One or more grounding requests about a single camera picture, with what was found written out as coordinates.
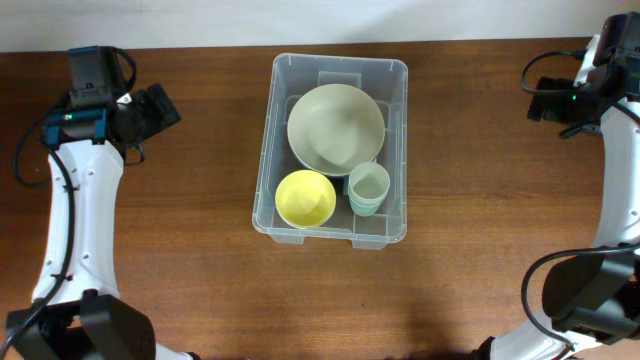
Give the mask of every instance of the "cup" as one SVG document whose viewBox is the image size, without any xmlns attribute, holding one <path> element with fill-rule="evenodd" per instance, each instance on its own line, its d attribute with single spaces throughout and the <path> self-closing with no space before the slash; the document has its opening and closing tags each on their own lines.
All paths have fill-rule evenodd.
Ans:
<svg viewBox="0 0 640 360">
<path fill-rule="evenodd" d="M 391 179 L 384 166 L 361 163 L 349 174 L 349 203 L 356 215 L 371 216 L 387 197 Z"/>
</svg>

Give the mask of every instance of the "white wall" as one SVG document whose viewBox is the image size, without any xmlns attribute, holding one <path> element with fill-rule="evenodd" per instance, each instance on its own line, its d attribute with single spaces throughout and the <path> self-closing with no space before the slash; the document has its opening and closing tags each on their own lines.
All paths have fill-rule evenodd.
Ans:
<svg viewBox="0 0 640 360">
<path fill-rule="evenodd" d="M 0 0 L 0 51 L 590 36 L 637 0 Z"/>
</svg>

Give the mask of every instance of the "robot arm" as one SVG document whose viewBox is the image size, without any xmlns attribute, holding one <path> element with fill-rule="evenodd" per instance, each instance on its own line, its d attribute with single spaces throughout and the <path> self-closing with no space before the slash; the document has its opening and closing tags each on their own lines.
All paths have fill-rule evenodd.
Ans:
<svg viewBox="0 0 640 360">
<path fill-rule="evenodd" d="M 26 360 L 199 359 L 155 342 L 149 319 L 119 300 L 113 262 L 114 210 L 125 149 L 138 146 L 180 116 L 158 84 L 129 95 L 135 63 L 122 50 L 90 47 L 69 54 L 75 87 L 69 96 L 72 108 L 48 114 L 44 128 L 53 188 L 45 261 L 33 291 L 34 306 L 11 312 L 7 333 Z M 134 70 L 129 81 L 122 76 L 118 55 Z M 72 202 L 74 213 L 69 211 Z M 73 223 L 73 247 L 65 269 Z M 55 292 L 61 275 L 64 281 Z M 52 289 L 55 294 L 36 321 L 19 332 Z M 70 327 L 74 319 L 81 326 Z"/>
<path fill-rule="evenodd" d="M 631 13 L 608 19 L 602 40 L 600 36 L 593 38 L 582 68 L 572 84 L 578 88 L 598 84 L 594 91 L 622 98 L 618 103 L 636 115 L 640 115 L 637 63 L 624 56 L 628 55 L 628 52 L 625 53 L 627 49 L 638 52 L 638 44 L 633 43 L 637 42 L 635 39 L 640 33 L 638 17 L 638 14 Z M 608 64 L 603 65 L 603 57 L 607 56 Z M 623 74 L 618 74 L 624 76 L 626 81 L 608 78 L 612 63 L 618 69 L 626 67 Z M 562 111 L 571 104 L 555 102 L 555 105 L 558 106 L 550 112 L 550 117 L 558 121 L 562 119 Z M 594 248 L 617 247 L 621 243 L 637 244 L 640 236 L 640 127 L 627 114 L 609 105 L 604 104 L 605 109 L 595 124 L 585 122 L 584 127 L 581 124 L 576 127 L 567 122 L 574 129 L 601 132 L 604 138 L 604 191 Z M 526 321 L 515 331 L 485 342 L 484 348 L 481 347 L 484 358 L 564 359 L 601 344 L 611 345 L 624 338 L 638 339 L 640 313 L 637 299 L 640 294 L 635 281 L 631 280 L 637 275 L 636 268 L 638 266 L 633 254 L 588 258 L 578 256 L 558 263 L 545 281 L 544 311 L 535 313 L 535 319 L 547 330 L 570 340 L 575 351 L 567 351 L 564 342 L 546 336 L 531 321 Z"/>
<path fill-rule="evenodd" d="M 622 103 L 640 115 L 639 103 L 626 100 Z M 593 247 L 634 243 L 640 236 L 640 127 L 616 109 L 610 109 L 602 117 L 600 129 L 605 143 L 605 180 L 600 225 Z M 536 312 L 535 317 L 554 331 L 551 318 L 542 310 Z M 589 335 L 554 332 L 571 340 L 576 347 L 575 352 L 567 352 L 562 358 L 601 345 Z M 515 331 L 493 340 L 490 359 L 555 359 L 565 348 L 564 342 L 549 338 L 527 320 Z"/>
</svg>

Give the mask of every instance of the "wire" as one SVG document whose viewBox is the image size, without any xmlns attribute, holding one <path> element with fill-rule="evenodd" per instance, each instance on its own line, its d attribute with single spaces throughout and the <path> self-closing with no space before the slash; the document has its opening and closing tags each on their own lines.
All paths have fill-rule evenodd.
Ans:
<svg viewBox="0 0 640 360">
<path fill-rule="evenodd" d="M 18 167 L 18 163 L 20 160 L 20 153 L 22 152 L 22 147 L 24 146 L 24 144 L 27 142 L 27 140 L 29 139 L 29 136 L 31 136 L 31 134 L 33 133 L 33 131 L 38 127 L 38 125 L 47 118 L 47 114 L 49 114 L 51 111 L 61 108 L 61 107 L 66 107 L 67 103 L 69 102 L 69 93 L 65 92 L 62 94 L 62 96 L 60 96 L 60 98 L 58 99 L 58 101 L 51 107 L 49 108 L 49 110 L 42 115 L 41 117 L 37 118 L 29 127 L 29 129 L 27 129 L 27 131 L 24 133 L 24 135 L 22 135 L 22 138 L 20 138 L 20 141 L 18 142 L 18 145 L 16 145 L 16 151 L 13 154 L 13 176 L 16 178 L 16 180 L 23 186 L 26 187 L 30 187 L 30 188 L 34 188 L 34 187 L 38 187 L 40 185 L 43 185 L 45 183 L 47 183 L 49 181 L 49 179 L 44 179 L 44 180 L 40 180 L 40 181 L 36 181 L 36 182 L 30 182 L 30 181 L 26 181 L 24 178 L 22 178 L 22 175 L 20 175 L 20 169 Z"/>
<path fill-rule="evenodd" d="M 64 259 L 62 261 L 60 274 L 54 276 L 55 282 L 53 283 L 53 287 L 51 288 L 51 290 L 49 290 L 47 295 L 45 295 L 45 297 L 42 300 L 38 301 L 37 303 L 34 303 L 34 307 L 31 310 L 31 314 L 22 323 L 22 325 L 20 325 L 16 330 L 14 330 L 11 334 L 9 334 L 9 336 L 7 337 L 7 340 L 2 345 L 2 348 L 0 348 L 0 360 L 4 359 L 4 357 L 7 354 L 7 351 L 9 351 L 9 348 L 15 344 L 15 342 L 25 333 L 25 331 L 27 331 L 36 321 L 40 319 L 47 304 L 49 304 L 51 299 L 53 299 L 53 297 L 56 296 L 56 294 L 58 293 L 58 290 L 60 290 L 60 288 L 62 287 L 62 284 L 66 280 L 67 272 L 69 271 L 69 264 L 71 263 L 71 254 L 73 251 L 73 242 L 75 238 L 75 220 L 76 220 L 75 198 L 73 194 L 74 192 L 73 182 L 71 181 L 71 177 L 69 176 L 69 171 L 67 171 L 67 168 L 64 166 L 64 163 L 62 162 L 58 154 L 56 154 L 56 152 L 44 141 L 40 140 L 40 144 L 44 146 L 44 148 L 49 152 L 49 155 L 55 161 L 56 165 L 60 169 L 60 172 L 62 172 L 62 177 L 64 178 L 65 189 L 67 191 L 67 200 L 69 203 L 67 247 L 65 249 Z"/>
<path fill-rule="evenodd" d="M 586 51 L 584 51 L 584 50 L 580 50 L 580 51 L 551 51 L 551 52 L 547 52 L 547 53 L 544 53 L 542 55 L 536 56 L 522 70 L 522 75 L 520 76 L 520 87 L 522 88 L 522 90 L 524 90 L 525 92 L 527 92 L 529 94 L 532 94 L 532 95 L 542 95 L 542 96 L 571 96 L 571 95 L 577 95 L 577 96 L 586 96 L 586 97 L 596 98 L 598 100 L 603 100 L 609 106 L 611 106 L 611 107 L 621 111 L 623 114 L 627 115 L 629 118 L 631 118 L 631 120 L 635 121 L 636 124 L 638 124 L 638 126 L 640 126 L 640 116 L 638 116 L 633 111 L 629 110 L 624 105 L 621 105 L 616 100 L 613 100 L 613 99 L 611 99 L 609 97 L 602 96 L 602 95 L 599 95 L 599 94 L 596 94 L 596 93 L 592 93 L 592 92 L 588 92 L 588 91 L 584 91 L 584 90 L 537 90 L 537 89 L 533 89 L 533 88 L 530 88 L 530 87 L 527 86 L 526 81 L 525 81 L 526 76 L 527 76 L 527 72 L 529 71 L 529 68 L 531 66 L 533 66 L 533 64 L 535 64 L 539 60 L 547 58 L 547 57 L 552 57 L 552 56 L 572 56 L 572 57 L 580 60 L 580 59 L 584 58 L 585 54 L 586 54 Z"/>
<path fill-rule="evenodd" d="M 637 249 L 640 249 L 640 243 L 633 244 L 633 245 L 619 246 L 619 247 L 601 247 L 601 248 L 595 248 L 595 249 L 589 248 L 589 249 L 564 250 L 564 251 L 558 251 L 558 252 L 543 256 L 542 258 L 538 259 L 538 261 L 534 262 L 533 265 L 529 267 L 529 270 L 527 270 L 527 273 L 524 275 L 524 279 L 522 280 L 522 287 L 520 288 L 520 297 L 522 300 L 522 307 L 524 308 L 524 312 L 527 315 L 527 318 L 529 318 L 529 321 L 531 321 L 533 326 L 535 326 L 538 330 L 540 330 L 540 332 L 542 332 L 543 334 L 547 335 L 550 338 L 564 342 L 567 345 L 568 350 L 575 351 L 575 347 L 573 346 L 573 343 L 571 342 L 571 340 L 565 338 L 564 336 L 551 332 L 550 330 L 545 328 L 542 324 L 540 324 L 538 320 L 536 320 L 536 318 L 533 316 L 533 313 L 531 312 L 531 308 L 529 307 L 529 301 L 527 300 L 529 281 L 531 280 L 533 273 L 545 263 L 551 260 L 555 260 L 563 257 L 620 254 L 620 253 L 632 252 Z"/>
</svg>

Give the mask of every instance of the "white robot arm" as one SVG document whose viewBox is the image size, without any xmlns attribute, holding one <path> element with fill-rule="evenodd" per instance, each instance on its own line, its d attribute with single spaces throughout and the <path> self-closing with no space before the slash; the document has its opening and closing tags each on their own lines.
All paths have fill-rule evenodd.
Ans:
<svg viewBox="0 0 640 360">
<path fill-rule="evenodd" d="M 596 56 L 598 51 L 609 51 L 613 49 L 613 51 L 622 53 L 622 51 L 624 51 L 621 50 L 624 49 L 622 46 L 625 40 L 624 38 L 633 34 L 637 36 L 638 33 L 640 33 L 638 14 L 617 15 L 608 19 L 605 25 L 605 31 L 603 31 L 603 36 L 607 36 L 607 38 L 603 39 L 601 43 L 600 36 L 596 35 L 589 43 L 582 67 L 578 72 L 573 86 L 579 88 L 585 84 L 589 84 L 590 80 L 594 81 L 592 77 L 598 75 L 596 66 L 594 66 L 594 56 Z M 626 72 L 627 83 L 631 80 L 634 83 L 633 86 L 637 88 L 639 83 L 637 69 L 630 68 L 627 69 Z M 637 98 L 634 98 L 634 101 L 629 101 L 629 98 L 633 97 L 635 96 L 624 96 L 619 100 L 618 104 L 630 110 L 637 118 L 637 116 L 640 115 L 640 103 L 637 101 Z M 599 129 L 589 124 L 585 127 L 585 130 L 599 130 L 604 138 L 605 144 L 605 176 L 602 212 L 593 247 L 615 248 L 620 244 L 638 244 L 640 241 L 640 126 L 638 122 L 634 121 L 628 114 L 621 112 L 620 109 L 610 107 L 601 115 Z M 567 292 L 570 292 L 576 288 L 574 286 L 575 284 L 571 284 L 567 280 L 571 276 L 577 279 L 580 279 L 581 276 L 591 276 L 589 278 L 591 283 L 587 283 L 585 280 L 585 284 L 589 286 L 593 286 L 596 282 L 600 282 L 598 283 L 600 286 L 606 286 L 605 284 L 616 281 L 621 281 L 620 284 L 623 284 L 625 276 L 633 276 L 633 256 L 629 255 L 628 258 L 630 259 L 627 259 L 627 266 L 621 266 L 619 269 L 605 269 L 601 273 L 594 272 L 593 274 L 584 275 L 584 273 L 589 273 L 594 270 L 595 268 L 593 267 L 559 268 L 559 271 L 553 274 L 553 279 L 550 279 L 550 277 L 552 277 L 550 272 L 545 287 L 547 283 L 549 283 L 549 287 L 558 293 L 563 291 L 563 287 L 564 289 L 570 289 L 567 290 Z M 601 263 L 602 268 L 606 267 L 604 264 L 604 262 Z M 617 276 L 611 275 L 616 271 L 619 272 Z M 555 279 L 563 276 L 566 276 L 566 278 L 560 281 L 565 282 L 559 287 Z M 632 290 L 634 287 L 635 285 L 631 283 L 623 285 L 622 288 L 625 291 L 632 292 L 630 296 L 629 294 L 618 295 L 618 293 L 616 294 L 617 299 L 607 299 L 605 302 L 602 302 L 600 308 L 591 309 L 592 311 L 584 310 L 575 305 L 575 303 L 567 304 L 566 306 L 568 308 L 571 306 L 576 307 L 572 309 L 573 313 L 564 314 L 564 316 L 566 316 L 565 319 L 559 319 L 559 322 L 562 323 L 559 326 L 553 326 L 554 320 L 547 316 L 544 311 L 539 310 L 535 313 L 535 319 L 543 327 L 554 334 L 570 340 L 574 346 L 574 351 L 568 350 L 565 342 L 543 334 L 531 321 L 527 320 L 515 331 L 499 336 L 493 339 L 493 341 L 489 340 L 486 342 L 486 348 L 484 349 L 485 356 L 480 358 L 488 358 L 490 360 L 565 359 L 581 350 L 597 347 L 602 344 L 613 344 L 625 337 L 636 339 L 640 333 L 638 314 L 635 313 L 635 310 L 630 311 L 629 309 L 637 307 L 638 304 L 637 302 L 635 304 L 625 303 L 624 300 L 620 299 L 622 297 L 637 299 L 637 292 L 633 292 L 634 290 Z M 584 303 L 593 300 L 594 292 L 589 291 L 593 291 L 593 288 L 579 293 Z M 571 299 L 571 301 L 574 302 L 582 300 Z M 549 310 L 550 312 L 554 312 L 553 309 L 555 306 L 557 306 L 557 304 L 551 304 L 551 302 L 548 301 L 547 306 L 543 307 L 545 311 Z"/>
<path fill-rule="evenodd" d="M 121 49 L 72 49 L 69 55 L 74 89 L 61 99 L 62 109 L 48 113 L 42 142 L 53 189 L 45 260 L 32 308 L 7 317 L 0 359 L 9 346 L 26 360 L 199 359 L 155 342 L 149 319 L 119 300 L 113 262 L 125 149 L 139 148 L 180 116 L 158 84 L 128 93 L 136 67 Z M 132 67 L 129 81 L 119 56 Z M 81 326 L 70 327 L 73 320 Z"/>
</svg>

